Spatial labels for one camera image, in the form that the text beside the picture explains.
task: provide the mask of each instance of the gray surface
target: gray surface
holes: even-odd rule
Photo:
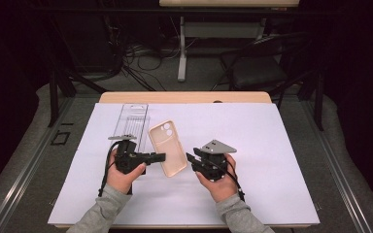
[[[143,57],[140,64],[153,66],[153,62],[154,58]],[[158,69],[148,73],[160,79],[167,90],[208,90],[218,79],[221,70],[220,63],[215,57],[198,58],[194,57],[192,52],[188,57],[186,82],[184,83],[177,82],[177,58],[164,59]],[[160,90],[153,78],[145,77],[149,83]],[[144,90],[132,78],[123,74],[99,82],[99,84],[112,90]],[[46,149],[45,157],[12,217],[9,218],[5,232],[63,231],[47,225],[52,208],[49,202],[56,197],[62,186],[74,151],[85,130],[86,121],[90,116],[93,104],[97,101],[97,98],[81,98],[87,94],[95,93],[93,90],[79,83],[76,83],[76,87],[80,97],[74,100],[72,108],[63,120],[63,123],[73,123],[73,125],[62,125],[59,128],[61,132],[71,132],[68,143],[65,146],[50,146]],[[220,89],[226,89],[226,86],[221,86]],[[38,112],[25,134],[24,140],[19,144],[17,151],[1,174],[0,207],[24,163],[33,156],[34,148],[47,130],[50,115],[48,86],[44,86],[38,91],[38,94],[41,100]],[[356,232],[329,173],[322,148],[320,148],[311,125],[306,120],[309,113],[305,113],[301,104],[296,100],[286,97],[281,114],[312,198],[322,207],[318,211],[322,224],[306,229],[296,229],[295,232]],[[324,99],[323,126],[325,128],[324,134],[335,151],[343,171],[356,193],[357,200],[373,228],[373,193],[345,150],[336,107],[327,98]],[[288,229],[276,229],[276,231],[290,232]]]

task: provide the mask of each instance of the person's left hand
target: person's left hand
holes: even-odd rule
[[[117,150],[113,150],[110,154],[109,164],[115,162],[115,156],[117,155]],[[117,169],[117,166],[113,164],[108,170],[107,184],[117,191],[127,194],[132,183],[145,171],[145,163],[141,163],[132,172],[124,174]]]

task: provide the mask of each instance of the cable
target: cable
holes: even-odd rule
[[[112,150],[114,149],[114,147],[119,144],[119,141],[117,142],[114,142],[110,149],[108,150],[108,154],[107,154],[107,161],[105,163],[105,172],[104,172],[104,177],[102,178],[102,184],[101,184],[101,188],[98,189],[98,196],[101,197],[102,196],[102,193],[104,192],[104,187],[105,185],[107,184],[107,178],[108,178],[108,170],[112,167],[112,165],[115,164],[115,162],[109,164],[109,160],[110,160],[110,156],[111,156],[111,152]]]
[[[220,167],[220,165],[214,163],[213,161],[210,161],[210,160],[202,158],[202,157],[201,157],[201,160],[204,160],[204,161],[210,163],[211,165],[217,167],[218,169],[220,169],[221,171],[223,171],[226,175],[228,175],[235,182],[235,184],[237,185],[237,187],[238,187],[238,195],[239,195],[240,199],[243,202],[245,202],[245,198],[244,198],[245,193],[242,190],[241,185],[238,183],[238,175],[235,172],[235,168],[232,166],[232,164],[229,161],[226,161],[226,162],[231,166],[232,171],[233,171],[235,177],[232,174],[230,174],[228,171],[225,171],[223,168]]]
[[[143,68],[141,67],[141,64],[140,64],[140,60],[141,60],[141,57],[145,57],[146,55],[140,55],[138,56],[138,60],[137,60],[137,65],[138,67],[141,69],[141,70],[145,70],[145,71],[152,71],[152,70],[156,70],[157,68],[159,68],[159,66],[162,64],[162,56],[160,54],[157,55],[157,58],[159,59],[159,62],[158,64],[155,66],[155,67],[152,67],[152,68]]]
[[[130,46],[126,49],[126,51],[131,50],[131,54],[135,54],[135,51],[134,51],[133,48],[134,47]],[[135,69],[131,68],[130,65],[134,62],[134,60],[135,60],[135,56],[133,56],[133,55],[125,55],[122,59],[122,61],[123,61],[122,72],[126,77],[131,76],[138,84],[140,84],[146,90],[156,91],[156,89],[154,89],[150,84],[148,84],[146,79],[142,76],[142,74],[149,75],[149,76],[153,77],[158,82],[159,86],[163,90],[166,91],[165,87],[162,85],[162,83],[159,81],[159,79],[157,77],[155,77],[155,76],[153,76],[149,73],[139,71],[139,70],[135,70]]]
[[[178,32],[177,30],[177,27],[175,26],[175,23],[174,23],[174,20],[172,19],[172,17],[169,17],[171,19],[171,23],[172,23],[172,26],[174,27],[174,31],[175,31],[175,34],[177,34],[177,41],[178,41],[178,49],[177,49],[177,52],[172,56],[172,58],[176,57],[178,55],[178,53],[180,53],[181,51],[181,36],[180,36],[180,33]]]
[[[119,70],[111,70],[109,71],[107,74],[103,75],[103,76],[100,76],[100,77],[95,77],[95,78],[89,78],[89,77],[85,77],[87,80],[90,80],[92,82],[100,82],[100,81],[104,81],[104,80],[108,80],[112,77],[114,77],[115,75],[119,74]]]

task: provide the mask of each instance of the wooden table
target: wooden table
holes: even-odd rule
[[[263,91],[135,91],[105,92],[99,103],[271,103]]]

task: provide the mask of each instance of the cables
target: cables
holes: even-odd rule
[[[122,62],[123,62],[122,72],[123,72],[123,74],[126,77],[128,77],[128,76],[132,77],[140,86],[142,86],[146,90],[156,91],[156,89],[153,88],[147,82],[147,80],[145,79],[145,77],[143,75],[150,76],[158,82],[158,84],[162,88],[162,90],[166,91],[165,87],[162,85],[162,83],[159,81],[159,79],[157,77],[155,77],[152,74],[146,73],[144,71],[136,70],[136,69],[131,67],[132,63],[135,61],[136,58],[138,58],[138,62],[139,62],[139,57],[135,56],[135,53],[136,53],[135,48],[136,47],[141,47],[141,46],[128,46],[125,49],[124,57],[122,58]]]
[[[208,160],[208,159],[204,159],[204,158],[202,158],[202,157],[201,157],[201,159],[203,159],[205,162],[208,162],[208,163],[210,163],[211,165],[217,167],[218,169],[220,169],[221,171],[223,171],[226,175],[228,175],[228,176],[229,176],[229,177],[230,177],[230,178],[235,182],[235,184],[237,185],[239,198],[240,198],[243,202],[245,202],[245,198],[244,198],[245,193],[244,193],[244,191],[242,190],[241,185],[238,183],[238,175],[237,175],[236,172],[235,172],[235,168],[234,168],[234,166],[232,166],[232,164],[231,164],[229,161],[226,161],[226,162],[228,163],[229,166],[231,166],[232,171],[233,171],[233,173],[234,173],[235,176],[233,176],[230,172],[228,172],[228,171],[224,170],[223,168],[221,168],[220,165],[214,163],[213,161],[210,161],[210,160]]]
[[[112,165],[115,164],[115,162],[109,164],[109,160],[110,160],[111,152],[112,152],[112,150],[114,149],[114,147],[115,147],[117,144],[119,144],[119,141],[114,142],[114,143],[111,145],[110,149],[108,150],[107,161],[105,162],[105,172],[104,172],[104,177],[102,178],[101,188],[98,189],[98,196],[99,196],[99,197],[102,196],[102,193],[104,192],[104,187],[105,187],[105,185],[107,184],[108,170],[112,167]]]

